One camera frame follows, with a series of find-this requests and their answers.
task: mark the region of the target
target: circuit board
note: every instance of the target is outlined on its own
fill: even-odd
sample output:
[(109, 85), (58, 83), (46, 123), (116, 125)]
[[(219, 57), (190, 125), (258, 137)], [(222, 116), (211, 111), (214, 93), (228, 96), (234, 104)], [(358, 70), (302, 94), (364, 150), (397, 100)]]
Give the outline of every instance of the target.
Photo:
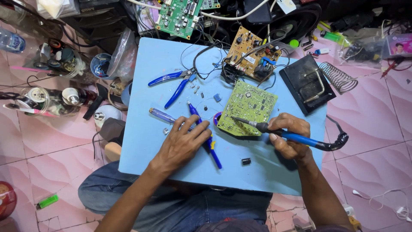
[(218, 128), (235, 136), (261, 136), (256, 128), (231, 116), (267, 122), (278, 96), (238, 80), (220, 117)]
[[(233, 40), (232, 46), (230, 47), (229, 53), (226, 56), (227, 58), (232, 58), (230, 60), (227, 60), (226, 63), (234, 66), (236, 61), (239, 61), (239, 59), (247, 52), (265, 43), (266, 40), (262, 41), (261, 38), (255, 36), (246, 28), (242, 26), (239, 27), (239, 30), (237, 31), (237, 34)], [(244, 72), (249, 77), (261, 81), (264, 77), (257, 76), (254, 72), (255, 68), (260, 64), (261, 58), (266, 57), (269, 60), (276, 62), (282, 54), (280, 50), (271, 53), (267, 53), (266, 51), (266, 49), (262, 48), (261, 50), (248, 55), (242, 60), (241, 63), (239, 63), (239, 65), (236, 65), (235, 68)]]
[(220, 8), (220, 3), (218, 0), (203, 0), (203, 3), (200, 7), (201, 10), (217, 8)]
[(199, 20), (202, 3), (203, 0), (166, 0), (156, 21), (156, 29), (189, 40)]

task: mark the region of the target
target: person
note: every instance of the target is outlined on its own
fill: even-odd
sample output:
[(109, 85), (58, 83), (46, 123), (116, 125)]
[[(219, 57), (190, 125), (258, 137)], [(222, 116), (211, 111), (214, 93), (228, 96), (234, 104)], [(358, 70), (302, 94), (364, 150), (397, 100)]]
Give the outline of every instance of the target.
[[(272, 193), (211, 188), (181, 191), (167, 178), (196, 154), (210, 137), (209, 122), (193, 131), (199, 117), (179, 117), (143, 173), (120, 173), (119, 162), (94, 171), (79, 187), (79, 198), (91, 212), (105, 215), (97, 232), (268, 232), (266, 210)], [(310, 137), (310, 125), (287, 113), (269, 121), (268, 128)], [(294, 159), (302, 196), (317, 232), (354, 231), (339, 199), (316, 165), (309, 147), (270, 134), (270, 141), (286, 159)]]
[(393, 48), (393, 52), (395, 54), (405, 54), (405, 51), (403, 50), (403, 44), (396, 43), (395, 47)]

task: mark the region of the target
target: yellow circuit board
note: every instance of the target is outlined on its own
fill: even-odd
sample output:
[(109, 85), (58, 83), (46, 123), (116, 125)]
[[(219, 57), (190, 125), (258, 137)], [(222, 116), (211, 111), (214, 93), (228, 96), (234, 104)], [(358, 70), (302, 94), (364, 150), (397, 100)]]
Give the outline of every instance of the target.
[(219, 119), (218, 128), (235, 136), (261, 136), (256, 128), (231, 116), (267, 122), (278, 96), (238, 80)]
[[(232, 57), (230, 60), (227, 60), (226, 63), (230, 65), (234, 65), (236, 61), (244, 56), (247, 52), (252, 50), (253, 48), (257, 47), (256, 42), (259, 41), (259, 44), (263, 44), (265, 41), (262, 42), (262, 39), (255, 36), (251, 33), (248, 29), (244, 27), (239, 27), (237, 31), (236, 37), (233, 40), (232, 46), (227, 54), (227, 58)], [(264, 77), (258, 77), (254, 74), (254, 70), (256, 66), (259, 65), (259, 61), (262, 57), (266, 57), (271, 61), (278, 61), (279, 57), (281, 56), (281, 51), (278, 50), (273, 53), (266, 53), (265, 48), (262, 48), (259, 51), (256, 51), (249, 56), (245, 57), (243, 61), (237, 65), (235, 68), (244, 72), (249, 77), (261, 81)]]

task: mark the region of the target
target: wire cutter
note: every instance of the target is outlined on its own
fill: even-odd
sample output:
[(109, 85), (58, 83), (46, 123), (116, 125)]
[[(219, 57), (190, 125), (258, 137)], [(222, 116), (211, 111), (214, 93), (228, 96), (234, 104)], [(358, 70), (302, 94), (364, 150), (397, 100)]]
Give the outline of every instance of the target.
[(180, 96), (180, 94), (182, 93), (182, 91), (185, 88), (188, 81), (192, 81), (195, 78), (195, 75), (193, 74), (193, 71), (191, 69), (188, 69), (188, 70), (179, 71), (179, 72), (176, 72), (176, 73), (169, 73), (169, 74), (166, 74), (164, 76), (161, 76), (157, 79), (154, 79), (154, 80), (150, 81), (149, 84), (148, 84), (148, 86), (152, 86), (156, 83), (161, 83), (161, 82), (166, 81), (166, 80), (180, 78), (180, 77), (183, 77), (183, 80), (180, 83), (180, 85), (178, 86), (178, 88), (176, 89), (173, 96), (170, 98), (170, 100), (166, 103), (166, 105), (164, 105), (165, 109), (169, 108), (169, 106), (171, 106), (172, 103), (174, 101), (176, 101), (176, 99)]

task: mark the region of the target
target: hand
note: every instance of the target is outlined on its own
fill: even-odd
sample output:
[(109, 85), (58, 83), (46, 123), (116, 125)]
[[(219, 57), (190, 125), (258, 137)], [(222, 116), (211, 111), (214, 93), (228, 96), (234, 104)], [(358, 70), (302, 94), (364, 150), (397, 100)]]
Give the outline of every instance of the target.
[(181, 116), (175, 121), (159, 152), (149, 163), (148, 167), (154, 173), (166, 179), (194, 158), (200, 146), (212, 135), (212, 131), (207, 129), (209, 121), (203, 121), (188, 132), (198, 119), (199, 116), (192, 115), (189, 118)]
[[(269, 130), (287, 129), (290, 132), (310, 137), (310, 124), (301, 118), (296, 118), (288, 113), (280, 113), (278, 117), (269, 121)], [(270, 134), (269, 139), (283, 157), (286, 159), (302, 159), (311, 154), (311, 149), (295, 141), (285, 141), (280, 136)]]

